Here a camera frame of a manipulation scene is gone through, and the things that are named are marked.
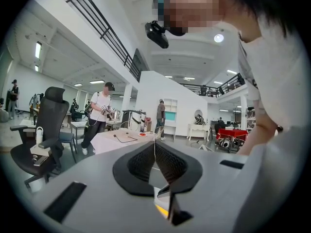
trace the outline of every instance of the black pants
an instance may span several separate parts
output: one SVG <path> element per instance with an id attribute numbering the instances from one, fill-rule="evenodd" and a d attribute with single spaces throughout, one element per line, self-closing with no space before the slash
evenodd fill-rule
<path id="1" fill-rule="evenodd" d="M 86 149 L 90 143 L 91 140 L 96 136 L 97 133 L 102 133 L 105 130 L 106 122 L 100 122 L 93 119 L 88 119 L 89 127 L 87 128 L 87 131 L 85 133 L 83 142 L 81 143 L 81 147 L 83 149 Z"/>

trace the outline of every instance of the red table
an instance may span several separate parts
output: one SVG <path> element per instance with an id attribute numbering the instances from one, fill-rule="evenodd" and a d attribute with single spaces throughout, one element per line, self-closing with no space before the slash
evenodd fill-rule
<path id="1" fill-rule="evenodd" d="M 227 138 L 229 139 L 230 143 L 229 143 L 229 152 L 231 152 L 231 147 L 232 147 L 232 143 L 234 142 L 234 140 L 237 138 L 239 141 L 245 141 L 247 138 L 248 132 L 246 130 L 225 130 L 225 129 L 219 129 L 217 136 L 216 136 L 216 140 L 218 139 L 224 139 Z"/>

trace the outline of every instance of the black railing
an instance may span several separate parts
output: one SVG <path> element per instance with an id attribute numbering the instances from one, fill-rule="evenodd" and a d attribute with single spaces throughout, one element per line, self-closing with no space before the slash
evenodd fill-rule
<path id="1" fill-rule="evenodd" d="M 66 2 L 70 2 L 74 5 L 74 7 L 94 28 L 98 37 L 101 40 L 104 40 L 106 44 L 108 44 L 108 46 L 120 58 L 124 66 L 139 82 L 141 70 L 137 68 L 125 46 L 120 41 L 117 34 L 113 31 L 108 21 L 102 15 L 94 2 L 92 0 L 66 0 Z"/>
<path id="2" fill-rule="evenodd" d="M 180 83 L 180 85 L 188 88 L 189 90 L 193 91 L 195 94 L 199 96 L 207 96 L 207 97 L 214 97 L 218 98 L 221 95 L 224 95 L 240 86 L 244 85 L 245 81 L 242 76 L 238 73 L 232 79 L 228 80 L 226 83 L 222 84 L 219 87 L 210 87 L 204 85 L 197 85 L 197 84 L 187 84 L 187 83 Z"/>
<path id="3" fill-rule="evenodd" d="M 242 78 L 242 76 L 238 73 L 236 76 L 234 76 L 232 79 L 229 79 L 226 83 L 222 84 L 221 86 L 219 86 L 218 92 L 221 95 L 224 95 L 230 91 L 233 91 L 237 88 L 239 88 L 240 86 L 244 85 L 245 81 Z"/>
<path id="4" fill-rule="evenodd" d="M 187 84 L 181 83 L 182 86 L 188 88 L 190 91 L 193 91 L 195 94 L 199 96 L 207 96 L 207 97 L 218 97 L 218 90 L 215 87 L 203 86 L 198 84 Z"/>

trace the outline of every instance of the woman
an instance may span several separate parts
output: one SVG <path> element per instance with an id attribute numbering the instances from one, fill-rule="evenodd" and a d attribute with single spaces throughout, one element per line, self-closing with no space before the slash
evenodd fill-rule
<path id="1" fill-rule="evenodd" d="M 239 69 L 256 126 L 238 154 L 268 142 L 277 125 L 310 124 L 310 63 L 294 25 L 275 0 L 154 0 L 159 20 L 180 36 L 223 21 L 239 32 Z"/>

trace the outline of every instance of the hair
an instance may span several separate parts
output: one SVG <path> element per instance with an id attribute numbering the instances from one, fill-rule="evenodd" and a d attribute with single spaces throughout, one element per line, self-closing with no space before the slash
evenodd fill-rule
<path id="1" fill-rule="evenodd" d="M 274 22 L 282 28 L 284 37 L 294 31 L 294 24 L 276 0 L 235 0 L 241 7 L 247 8 L 256 18 L 265 15 L 267 22 Z"/>

